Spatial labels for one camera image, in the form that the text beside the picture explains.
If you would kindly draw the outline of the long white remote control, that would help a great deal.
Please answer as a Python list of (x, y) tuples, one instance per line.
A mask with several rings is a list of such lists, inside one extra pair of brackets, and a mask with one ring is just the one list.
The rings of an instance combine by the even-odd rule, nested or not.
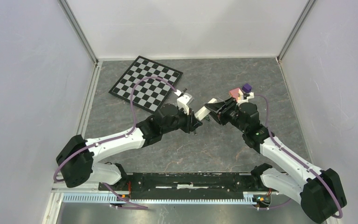
[[(215, 98), (212, 98), (211, 100), (208, 101), (208, 103), (216, 103), (216, 102), (217, 102), (217, 99), (215, 99)], [(195, 113), (195, 117), (199, 121), (202, 121), (209, 113), (210, 113), (210, 111), (205, 106), (203, 106), (201, 109), (199, 109)]]

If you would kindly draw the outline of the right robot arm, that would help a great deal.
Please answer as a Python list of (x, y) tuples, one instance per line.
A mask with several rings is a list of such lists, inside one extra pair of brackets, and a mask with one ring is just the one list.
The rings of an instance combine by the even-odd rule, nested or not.
[(242, 132), (246, 145), (269, 158), (282, 168), (277, 171), (268, 164), (257, 166), (250, 178), (255, 190), (266, 187), (283, 193), (297, 202), (304, 213), (321, 224), (330, 217), (341, 219), (347, 205), (339, 174), (306, 161), (286, 147), (268, 127), (260, 122), (257, 105), (237, 103), (234, 98), (223, 102), (207, 103), (210, 116), (220, 125), (230, 123)]

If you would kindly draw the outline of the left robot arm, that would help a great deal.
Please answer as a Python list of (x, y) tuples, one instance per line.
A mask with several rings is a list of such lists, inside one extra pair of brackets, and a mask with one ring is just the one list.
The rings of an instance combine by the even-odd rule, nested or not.
[(116, 190), (123, 190), (128, 178), (119, 164), (108, 165), (100, 161), (115, 154), (141, 149), (155, 144), (163, 134), (182, 130), (191, 133), (202, 125), (209, 111), (202, 107), (198, 112), (185, 111), (172, 104), (165, 104), (134, 128), (108, 136), (84, 139), (73, 136), (58, 154), (56, 162), (62, 182), (74, 188), (85, 182), (104, 182)]

